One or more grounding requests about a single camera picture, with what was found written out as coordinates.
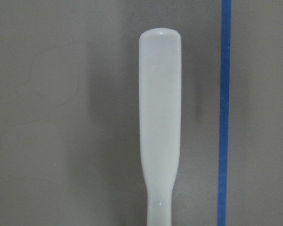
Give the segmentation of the beige hand brush black bristles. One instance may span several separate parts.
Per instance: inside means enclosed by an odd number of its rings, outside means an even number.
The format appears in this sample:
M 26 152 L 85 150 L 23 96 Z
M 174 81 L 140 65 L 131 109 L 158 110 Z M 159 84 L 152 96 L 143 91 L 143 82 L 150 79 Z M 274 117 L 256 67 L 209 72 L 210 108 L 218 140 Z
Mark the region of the beige hand brush black bristles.
M 172 224 L 172 192 L 180 156 L 181 59 L 177 31 L 155 28 L 140 36 L 140 148 L 149 226 Z

